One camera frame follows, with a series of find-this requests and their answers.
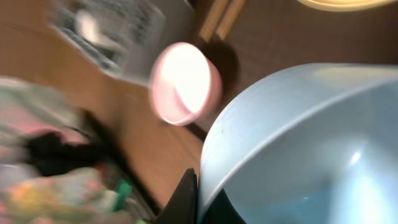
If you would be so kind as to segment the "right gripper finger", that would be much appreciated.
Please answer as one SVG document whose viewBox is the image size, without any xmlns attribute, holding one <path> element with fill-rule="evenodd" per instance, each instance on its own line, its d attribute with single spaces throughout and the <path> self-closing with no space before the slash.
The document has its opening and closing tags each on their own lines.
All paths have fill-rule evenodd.
<svg viewBox="0 0 398 224">
<path fill-rule="evenodd" d="M 196 224 L 197 196 L 197 175 L 193 168 L 189 168 L 153 224 Z"/>
</svg>

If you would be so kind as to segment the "light blue bowl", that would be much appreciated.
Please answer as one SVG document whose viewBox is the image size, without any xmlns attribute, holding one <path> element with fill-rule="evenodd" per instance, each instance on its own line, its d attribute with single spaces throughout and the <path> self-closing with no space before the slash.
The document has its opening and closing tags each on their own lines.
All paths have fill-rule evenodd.
<svg viewBox="0 0 398 224">
<path fill-rule="evenodd" d="M 310 63 L 245 89 L 205 139 L 199 221 L 221 193 L 246 223 L 396 223 L 397 67 Z"/>
</svg>

